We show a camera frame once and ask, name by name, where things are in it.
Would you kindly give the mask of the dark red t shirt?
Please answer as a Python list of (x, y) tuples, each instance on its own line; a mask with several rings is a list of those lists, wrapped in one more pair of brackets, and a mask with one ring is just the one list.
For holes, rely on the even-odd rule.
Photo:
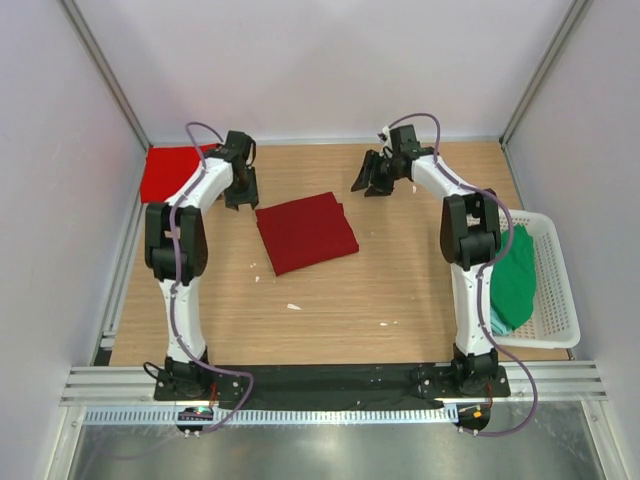
[(256, 221), (277, 276), (359, 251), (332, 192), (258, 209)]

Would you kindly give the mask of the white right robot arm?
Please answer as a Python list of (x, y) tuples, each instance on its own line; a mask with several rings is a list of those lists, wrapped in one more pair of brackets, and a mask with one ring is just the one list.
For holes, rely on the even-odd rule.
[(411, 125), (385, 127), (380, 150), (365, 153), (351, 190), (388, 196), (409, 179), (442, 202), (439, 244), (451, 267), (456, 336), (447, 380), (462, 394), (480, 395), (498, 373), (490, 319), (491, 263), (501, 248), (499, 205), (449, 168), (437, 149), (419, 142)]

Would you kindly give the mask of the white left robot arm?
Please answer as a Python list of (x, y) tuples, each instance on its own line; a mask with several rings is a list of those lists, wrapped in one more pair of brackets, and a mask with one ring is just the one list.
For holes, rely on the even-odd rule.
[(208, 263), (204, 215), (218, 198), (233, 210), (259, 204), (250, 135), (230, 130), (215, 147), (194, 148), (194, 173), (145, 211), (145, 264), (161, 288), (169, 333), (164, 365), (154, 374), (156, 400), (201, 400), (212, 390), (215, 372), (200, 321), (200, 281)]

